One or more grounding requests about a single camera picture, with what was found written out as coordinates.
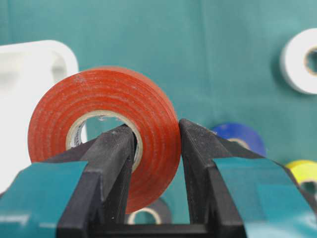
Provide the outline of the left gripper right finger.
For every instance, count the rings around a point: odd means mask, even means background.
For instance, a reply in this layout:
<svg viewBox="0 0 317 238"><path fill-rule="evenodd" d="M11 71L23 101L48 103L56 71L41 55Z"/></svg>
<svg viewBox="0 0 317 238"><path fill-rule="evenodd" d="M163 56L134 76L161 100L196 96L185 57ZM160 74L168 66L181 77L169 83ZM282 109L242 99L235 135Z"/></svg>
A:
<svg viewBox="0 0 317 238"><path fill-rule="evenodd" d="M187 119L179 127L192 224L216 238L316 237L316 199L289 168Z"/></svg>

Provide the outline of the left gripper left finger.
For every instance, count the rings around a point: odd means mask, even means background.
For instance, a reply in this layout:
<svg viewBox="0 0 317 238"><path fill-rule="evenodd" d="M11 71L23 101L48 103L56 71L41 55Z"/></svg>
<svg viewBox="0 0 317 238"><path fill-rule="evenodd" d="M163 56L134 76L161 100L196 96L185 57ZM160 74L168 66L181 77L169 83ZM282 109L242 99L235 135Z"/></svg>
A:
<svg viewBox="0 0 317 238"><path fill-rule="evenodd" d="M32 163L0 196L3 238L86 238L92 226L122 224L136 140L118 126Z"/></svg>

